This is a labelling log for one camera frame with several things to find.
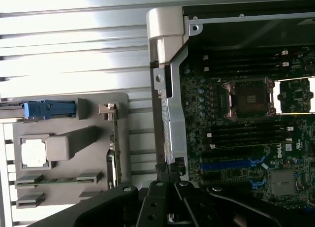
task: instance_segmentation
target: green circuit board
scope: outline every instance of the green circuit board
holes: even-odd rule
[[[313,75],[312,47],[189,54],[180,66],[189,179],[308,208],[315,200]]]

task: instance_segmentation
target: screw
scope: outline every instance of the screw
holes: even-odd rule
[[[213,187],[212,190],[215,191],[215,192],[221,192],[222,188],[220,188],[220,187]]]
[[[185,69],[184,74],[189,74],[189,73],[190,73],[190,69],[189,68]]]
[[[181,182],[179,182],[179,185],[180,186],[187,186],[189,184],[189,182],[187,182],[187,181],[181,181]]]

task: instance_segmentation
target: blue connector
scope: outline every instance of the blue connector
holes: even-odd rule
[[[263,186],[267,182],[267,179],[264,178],[261,182],[250,179],[250,183],[252,184],[252,189],[258,189],[258,187]]]
[[[52,116],[75,116],[75,101],[39,100],[24,101],[25,118],[48,120]]]

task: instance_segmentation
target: chip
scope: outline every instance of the chip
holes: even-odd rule
[[[255,120],[274,115],[271,93],[274,82],[267,78],[235,80],[223,85],[229,92],[229,112],[225,118],[231,120]]]
[[[270,172],[271,192],[274,196],[293,195],[295,193],[294,172],[292,169]]]
[[[301,90],[294,92],[294,99],[295,100],[301,100],[303,98],[303,92]]]

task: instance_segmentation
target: sticker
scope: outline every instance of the sticker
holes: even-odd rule
[[[288,144],[285,145],[285,151],[286,152],[292,151],[292,144],[291,143],[288,143]]]
[[[262,166],[264,169],[269,169],[269,166],[267,166],[265,163],[261,164],[261,166]]]

